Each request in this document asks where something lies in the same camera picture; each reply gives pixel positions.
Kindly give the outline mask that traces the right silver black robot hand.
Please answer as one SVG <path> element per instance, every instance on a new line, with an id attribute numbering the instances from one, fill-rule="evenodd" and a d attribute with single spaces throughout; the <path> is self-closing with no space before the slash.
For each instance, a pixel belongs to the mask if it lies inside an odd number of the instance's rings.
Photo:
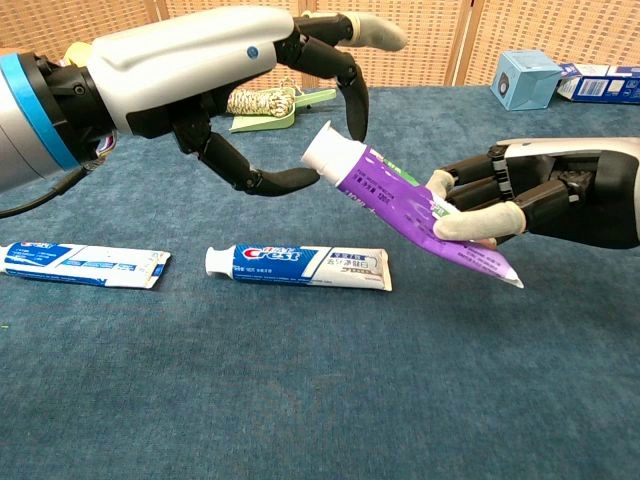
<path id="1" fill-rule="evenodd" d="M 524 233 L 607 249 L 639 244 L 636 137 L 516 138 L 433 171 L 427 188 L 455 207 L 443 240 L 496 246 Z"/>

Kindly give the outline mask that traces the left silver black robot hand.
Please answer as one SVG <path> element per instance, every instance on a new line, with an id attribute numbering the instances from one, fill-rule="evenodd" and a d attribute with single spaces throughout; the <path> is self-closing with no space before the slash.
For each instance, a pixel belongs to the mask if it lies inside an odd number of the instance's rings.
<path id="1" fill-rule="evenodd" d="M 399 51 L 404 30 L 373 13 L 312 12 L 294 16 L 271 6 L 225 6 L 102 36 L 93 41 L 87 70 L 94 104 L 89 123 L 153 139 L 173 134 L 234 189 L 275 197 L 318 181 L 315 170 L 268 172 L 249 161 L 211 118 L 224 113 L 241 84 L 284 65 L 335 80 L 346 103 L 353 139 L 365 139 L 369 95 L 360 66 L 345 47 Z"/>

